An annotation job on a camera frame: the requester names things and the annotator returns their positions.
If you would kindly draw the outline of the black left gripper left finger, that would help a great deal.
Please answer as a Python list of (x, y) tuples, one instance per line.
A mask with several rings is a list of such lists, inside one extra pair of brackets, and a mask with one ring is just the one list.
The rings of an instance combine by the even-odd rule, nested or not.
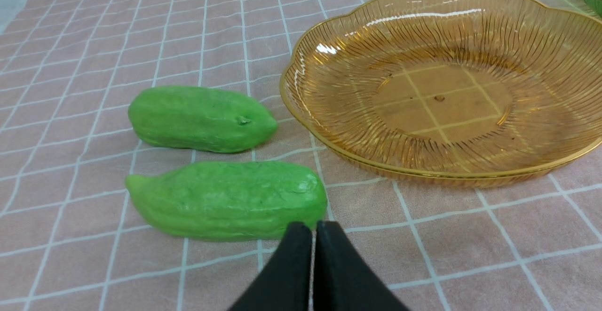
[(312, 232), (290, 223), (277, 250), (230, 311), (307, 311)]

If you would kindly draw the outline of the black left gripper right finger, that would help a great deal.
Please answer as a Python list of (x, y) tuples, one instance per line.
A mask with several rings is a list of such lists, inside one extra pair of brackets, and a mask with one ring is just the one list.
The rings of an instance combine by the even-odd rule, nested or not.
[(320, 221), (314, 260), (315, 311), (407, 311), (378, 278), (337, 222)]

